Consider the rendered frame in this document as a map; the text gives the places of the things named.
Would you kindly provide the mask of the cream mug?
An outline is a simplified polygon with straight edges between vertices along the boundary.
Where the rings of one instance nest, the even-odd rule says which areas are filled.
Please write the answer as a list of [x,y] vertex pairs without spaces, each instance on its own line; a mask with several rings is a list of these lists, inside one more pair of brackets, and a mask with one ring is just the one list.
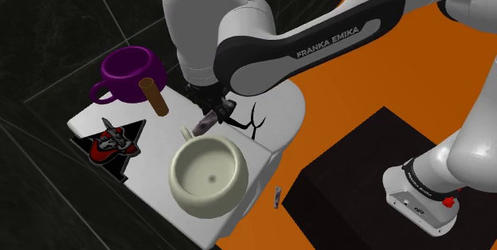
[[168,183],[173,199],[189,215],[211,219],[231,212],[249,184],[241,150],[220,135],[192,136],[181,128],[185,142],[170,162]]

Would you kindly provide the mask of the dark robot stand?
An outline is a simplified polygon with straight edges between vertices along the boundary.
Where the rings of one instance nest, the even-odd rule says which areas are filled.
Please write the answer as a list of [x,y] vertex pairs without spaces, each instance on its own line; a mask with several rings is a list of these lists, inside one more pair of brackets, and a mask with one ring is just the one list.
[[462,189],[454,227],[433,237],[391,207],[382,175],[435,144],[382,107],[301,170],[283,207],[315,250],[490,250],[497,193]]

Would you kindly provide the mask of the white toilet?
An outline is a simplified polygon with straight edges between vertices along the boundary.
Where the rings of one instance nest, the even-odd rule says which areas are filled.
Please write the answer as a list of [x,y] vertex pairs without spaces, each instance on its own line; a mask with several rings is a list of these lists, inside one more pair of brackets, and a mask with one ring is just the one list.
[[248,188],[234,210],[218,218],[200,219],[187,214],[173,199],[168,172],[175,152],[185,142],[181,127],[193,128],[203,114],[196,104],[171,88],[164,88],[162,96],[170,109],[165,117],[157,116],[148,102],[126,104],[117,100],[91,104],[67,125],[75,135],[87,137],[104,130],[104,119],[114,126],[144,120],[138,140],[141,152],[124,171],[125,185],[199,248],[209,250],[219,238],[230,235],[276,172],[284,149],[303,123],[305,100],[290,80],[259,96],[226,96],[237,103],[233,119],[248,125],[248,129],[223,123],[213,126],[210,133],[230,139],[241,149],[248,165]]

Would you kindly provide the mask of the purple mug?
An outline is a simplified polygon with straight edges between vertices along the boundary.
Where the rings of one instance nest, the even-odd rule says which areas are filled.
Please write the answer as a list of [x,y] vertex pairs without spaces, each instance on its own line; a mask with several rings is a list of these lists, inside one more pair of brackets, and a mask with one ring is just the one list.
[[159,91],[166,86],[166,69],[148,48],[128,46],[109,54],[100,66],[102,81],[95,84],[90,99],[96,104],[115,100],[135,104],[147,98],[139,86],[141,79],[150,77]]

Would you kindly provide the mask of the purple grey tube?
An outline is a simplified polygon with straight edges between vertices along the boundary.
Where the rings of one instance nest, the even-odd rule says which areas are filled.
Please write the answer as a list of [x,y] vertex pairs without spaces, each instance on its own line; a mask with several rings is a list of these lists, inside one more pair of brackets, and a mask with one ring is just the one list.
[[217,113],[215,111],[209,111],[192,130],[193,136],[197,137],[205,134],[216,123]]

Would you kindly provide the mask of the brown cylinder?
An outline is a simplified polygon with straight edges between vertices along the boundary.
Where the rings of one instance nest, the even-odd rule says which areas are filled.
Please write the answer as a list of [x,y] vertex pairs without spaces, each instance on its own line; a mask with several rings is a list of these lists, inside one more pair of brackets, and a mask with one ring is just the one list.
[[139,87],[158,116],[166,116],[169,113],[169,108],[152,78],[142,78]]

